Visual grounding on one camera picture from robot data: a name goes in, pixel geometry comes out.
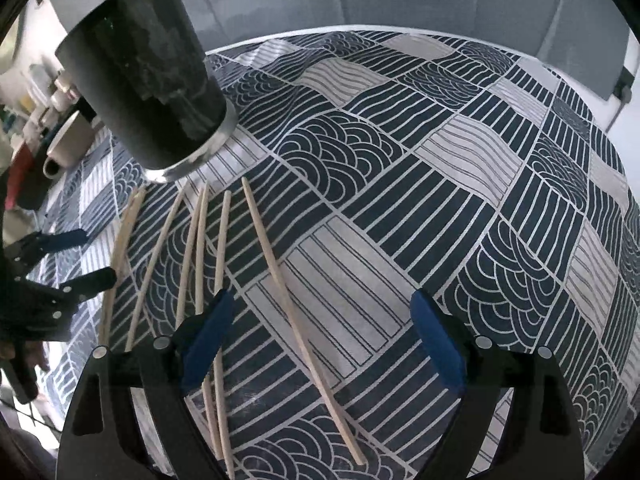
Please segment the person's left hand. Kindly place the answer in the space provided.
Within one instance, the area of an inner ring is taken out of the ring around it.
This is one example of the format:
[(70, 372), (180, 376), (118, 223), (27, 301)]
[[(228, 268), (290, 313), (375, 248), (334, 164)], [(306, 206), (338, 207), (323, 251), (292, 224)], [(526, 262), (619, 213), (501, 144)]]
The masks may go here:
[[(43, 372), (50, 370), (49, 362), (42, 341), (26, 341), (21, 344), (23, 356), (21, 360), (32, 370), (39, 367)], [(16, 358), (14, 344), (7, 341), (0, 342), (0, 358), (3, 361), (11, 361)]]

